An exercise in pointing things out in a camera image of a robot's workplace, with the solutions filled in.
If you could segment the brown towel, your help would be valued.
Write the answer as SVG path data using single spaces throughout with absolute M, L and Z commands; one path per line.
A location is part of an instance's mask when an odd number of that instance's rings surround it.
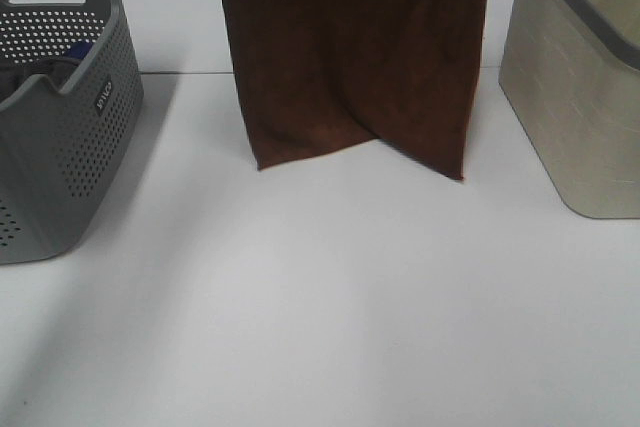
M 222 0 L 261 169 L 380 139 L 455 180 L 487 0 Z

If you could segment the grey perforated laundry basket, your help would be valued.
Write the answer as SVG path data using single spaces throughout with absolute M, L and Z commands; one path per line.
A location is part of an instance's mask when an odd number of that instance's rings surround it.
M 1 261 L 71 249 L 135 130 L 144 90 L 122 0 L 1 3 L 1 63 L 64 57 L 94 43 L 61 87 L 30 77 L 1 100 Z

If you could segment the blue cloth in basket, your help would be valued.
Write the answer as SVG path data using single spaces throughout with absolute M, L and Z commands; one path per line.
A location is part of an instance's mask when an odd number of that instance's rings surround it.
M 93 42 L 82 40 L 73 43 L 63 54 L 65 58 L 82 61 L 90 53 Z

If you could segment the beige bin with grey rim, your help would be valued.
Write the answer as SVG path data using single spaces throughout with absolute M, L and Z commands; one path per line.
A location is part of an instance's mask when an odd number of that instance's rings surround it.
M 639 215 L 639 0 L 514 0 L 499 83 L 561 200 Z

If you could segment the grey cloth in basket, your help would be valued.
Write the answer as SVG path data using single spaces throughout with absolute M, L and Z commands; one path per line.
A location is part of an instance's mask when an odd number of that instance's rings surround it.
M 30 77 L 44 75 L 55 87 L 63 86 L 81 61 L 71 57 L 45 57 L 28 63 L 1 63 L 1 100 L 10 97 Z

